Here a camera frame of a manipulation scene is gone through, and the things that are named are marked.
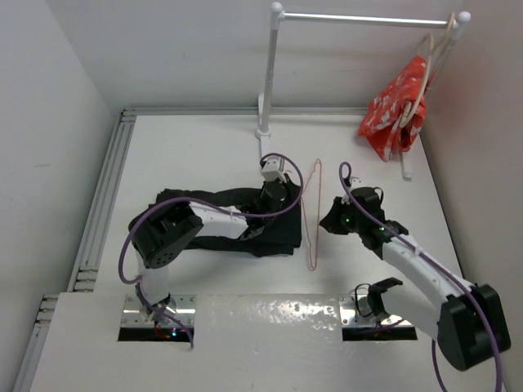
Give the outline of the pink wire hanger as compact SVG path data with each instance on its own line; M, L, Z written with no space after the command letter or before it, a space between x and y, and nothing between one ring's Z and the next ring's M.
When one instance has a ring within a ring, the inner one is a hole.
M317 196L316 196L316 207L315 207L315 220L314 220L314 238L311 237L311 229L310 225L307 219L307 208L306 208L306 202L304 200L304 196L306 194L306 190L310 184L310 182L313 180L313 178L317 176ZM307 177L306 183L303 187L303 194L301 198L301 206L302 206L302 217L303 217L303 224L305 227L305 235L306 235L306 244L307 244L307 255L308 255L308 262L307 262L307 269L310 272L314 272L317 269L318 266L318 246L320 241L320 207L321 207L321 199L322 199L322 187L323 187L323 163L320 158L317 158L314 161L314 164L312 166L311 172L309 176Z

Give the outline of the black trousers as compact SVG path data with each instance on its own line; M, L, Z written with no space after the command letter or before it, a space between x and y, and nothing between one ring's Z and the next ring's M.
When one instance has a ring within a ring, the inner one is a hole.
M242 212L266 214L288 207L298 196L300 186L291 180L283 183L285 200L279 207L264 207L258 199L262 191L256 188L226 189L216 193L203 190L164 189L156 196L161 203L171 198L192 197L219 207L235 206ZM189 249L202 249L218 252L242 252L255 257L292 255L302 243L301 206L296 204L289 212L269 219L255 219L259 233L247 238L231 239L200 235L194 238Z

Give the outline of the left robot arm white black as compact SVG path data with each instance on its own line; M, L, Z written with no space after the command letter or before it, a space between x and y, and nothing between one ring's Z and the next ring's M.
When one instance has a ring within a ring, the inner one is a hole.
M139 260L136 294L152 315L171 300L168 265L184 250L291 255L302 240L301 188L290 179L219 192L165 189L128 226Z

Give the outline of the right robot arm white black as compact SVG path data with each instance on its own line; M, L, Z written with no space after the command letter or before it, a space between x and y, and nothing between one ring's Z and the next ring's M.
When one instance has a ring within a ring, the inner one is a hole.
M417 244L399 222L388 220L377 187L351 188L336 197L320 226L330 234L359 236L364 247L396 268L400 278L369 286L355 307L361 317L397 315L433 338L459 370L483 363L512 342L499 294L453 274Z

